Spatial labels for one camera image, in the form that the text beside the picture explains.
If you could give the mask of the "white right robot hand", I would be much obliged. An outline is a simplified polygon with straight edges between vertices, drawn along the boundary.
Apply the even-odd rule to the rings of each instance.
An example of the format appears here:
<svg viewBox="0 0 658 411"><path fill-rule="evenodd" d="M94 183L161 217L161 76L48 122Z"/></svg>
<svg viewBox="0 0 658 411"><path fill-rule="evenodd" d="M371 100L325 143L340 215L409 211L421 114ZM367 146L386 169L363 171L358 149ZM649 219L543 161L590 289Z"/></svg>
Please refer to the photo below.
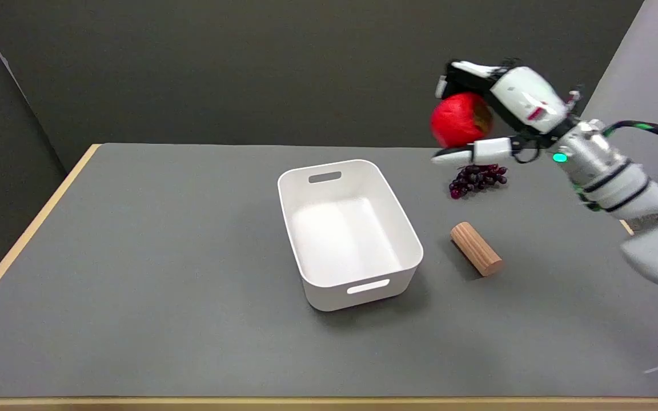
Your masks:
<svg viewBox="0 0 658 411"><path fill-rule="evenodd" d="M431 159L436 166L503 162L515 158L528 144L547 149L579 122L551 84L516 58L508 58L497 67L450 60L436 87L436 98L446 100L460 92L479 96L515 133L510 137L481 139L462 148L444 148Z"/></svg>

